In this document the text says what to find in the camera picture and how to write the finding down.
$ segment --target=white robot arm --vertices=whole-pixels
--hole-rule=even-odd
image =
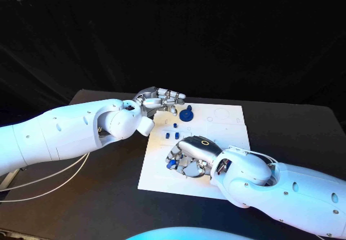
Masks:
[[[211,175],[211,184],[240,208],[256,207],[309,233],[346,239],[346,181],[300,166],[267,164],[250,152],[235,146],[222,150],[191,136],[173,147],[168,168],[192,178]],[[188,166],[179,165],[184,157]]]
[[[109,99],[58,107],[34,119],[0,127],[0,176],[39,162],[75,158],[139,130],[149,136],[156,111],[185,104],[186,95],[150,87],[133,100]]]

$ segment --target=circle outline on paper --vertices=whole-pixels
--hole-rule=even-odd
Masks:
[[[230,111],[225,108],[218,108],[214,111],[214,115],[218,119],[224,120],[230,117]]]

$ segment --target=table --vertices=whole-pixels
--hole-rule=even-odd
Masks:
[[[71,104],[110,98],[129,100],[133,96],[81,90]],[[186,102],[241,105],[251,149],[280,162],[345,180],[346,135],[328,107],[194,97]],[[139,190],[148,142],[149,138],[136,132],[129,139],[90,154],[81,172],[61,189],[34,200],[3,203],[0,229],[55,240],[126,239],[149,230],[178,226],[209,228],[259,240],[318,239],[253,207],[243,209],[227,200]],[[19,172],[15,184],[45,177],[75,160],[29,166]],[[6,199],[28,198],[49,191],[77,168],[11,191]]]

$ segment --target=white cable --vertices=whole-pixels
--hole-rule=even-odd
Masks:
[[[248,152],[248,153],[251,153],[251,154],[259,154],[259,155],[267,157],[271,162],[279,163],[279,161],[277,161],[271,156],[269,156],[269,155],[266,155],[266,154],[263,154],[263,153],[260,153],[260,152],[257,152],[257,151],[251,151],[251,150],[243,149],[243,148],[240,148],[240,147],[237,147],[237,146],[234,146],[234,145],[230,145],[230,147],[235,147],[237,149],[241,149],[243,151],[246,151],[246,152]]]
[[[87,162],[87,159],[88,159],[88,157],[90,157],[90,154],[91,154],[91,153],[87,154],[87,158],[86,158],[86,160],[84,160],[84,162],[83,162],[83,164],[81,164],[81,167],[78,168],[77,172],[74,173],[73,177],[71,177],[71,178],[65,181],[65,183],[61,184],[55,189],[52,189],[51,191],[45,192],[44,194],[41,194],[41,195],[38,195],[38,196],[34,196],[34,197],[29,197],[29,198],[25,198],[25,199],[18,199],[18,200],[5,200],[5,201],[0,201],[0,203],[21,202],[21,201],[26,201],[26,200],[31,200],[31,199],[36,199],[36,198],[45,196],[47,194],[49,194],[51,192],[54,192],[57,189],[60,189],[60,188],[71,181],[71,179],[75,177],[75,175],[78,174],[83,166],[86,165],[86,162]]]
[[[25,184],[22,184],[22,185],[19,185],[19,186],[5,188],[5,189],[0,190],[0,192],[9,191],[9,190],[12,190],[12,189],[22,188],[24,186],[28,186],[28,185],[31,185],[31,184],[35,184],[36,182],[39,182],[39,181],[42,181],[42,180],[45,180],[45,179],[49,179],[51,177],[54,177],[55,175],[58,175],[58,174],[61,174],[64,171],[67,171],[70,168],[73,168],[73,167],[81,162],[81,160],[84,159],[86,156],[87,156],[87,154],[84,154],[84,155],[81,156],[81,158],[77,160],[77,162],[75,162],[74,164],[71,164],[67,168],[64,168],[64,169],[62,169],[60,172],[57,172],[55,174],[52,174],[52,175],[49,175],[49,176],[47,176],[47,177],[35,180],[35,181],[31,181],[29,183],[25,183]]]
[[[316,234],[315,234],[316,235]],[[322,240],[326,240],[325,238],[322,238],[319,235],[316,235],[316,237],[319,238],[319,239],[322,239]]]

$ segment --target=dark background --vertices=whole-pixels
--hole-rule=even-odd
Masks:
[[[0,124],[80,89],[329,106],[345,125],[346,15],[333,2],[0,0]]]

